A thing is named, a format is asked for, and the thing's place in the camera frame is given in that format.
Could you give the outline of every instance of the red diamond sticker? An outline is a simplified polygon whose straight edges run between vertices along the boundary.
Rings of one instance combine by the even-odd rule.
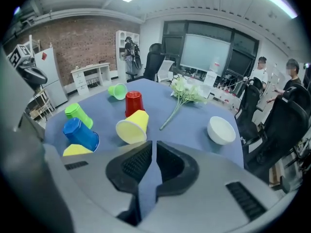
[[[42,53],[42,60],[45,60],[45,59],[47,58],[47,56],[48,56],[48,55],[47,55],[46,53],[43,52],[43,53]]]

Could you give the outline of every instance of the drawer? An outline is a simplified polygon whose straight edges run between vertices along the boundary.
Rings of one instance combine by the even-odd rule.
[[[86,78],[83,73],[74,73],[72,75],[76,87],[86,84]]]
[[[79,87],[77,87],[77,90],[78,90],[79,95],[87,94],[88,93],[88,86],[86,84],[79,86]]]

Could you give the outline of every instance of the red cup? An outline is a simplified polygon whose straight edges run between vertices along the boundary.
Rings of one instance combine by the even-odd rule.
[[[144,111],[144,106],[142,104],[142,95],[138,91],[129,91],[125,96],[126,111],[125,116],[129,117],[137,110]]]

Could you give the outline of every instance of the white ceiling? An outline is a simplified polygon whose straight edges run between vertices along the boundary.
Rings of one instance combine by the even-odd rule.
[[[122,12],[131,16],[148,18],[156,13],[170,10],[193,9],[202,13],[219,13],[222,17],[236,17],[239,21],[248,21],[254,27],[261,27],[267,33],[290,50],[299,50],[301,42],[295,40],[294,20],[268,0],[133,0],[130,3],[122,0],[28,0],[22,5],[23,14],[36,11],[37,16],[75,8],[98,8]]]

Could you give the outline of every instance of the man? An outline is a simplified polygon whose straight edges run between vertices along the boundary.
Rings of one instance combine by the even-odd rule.
[[[126,71],[133,73],[133,56],[131,54],[131,48],[132,48],[132,38],[127,37],[125,39],[125,62],[126,62]]]
[[[301,80],[298,77],[299,64],[296,60],[294,60],[294,59],[288,60],[288,62],[286,64],[286,71],[290,75],[291,79],[287,81],[287,83],[284,86],[284,89],[283,90],[277,89],[276,86],[273,85],[274,91],[281,94],[281,95],[283,95],[284,91],[286,91],[288,88],[290,88],[292,86],[292,84],[294,84],[294,83],[301,84]],[[276,97],[267,100],[267,103],[270,103],[274,100],[276,100]]]
[[[268,83],[268,73],[266,70],[266,61],[267,59],[265,57],[260,57],[258,59],[258,66],[255,70],[253,70],[250,79],[257,78],[262,83],[262,88],[266,89],[267,83]]]

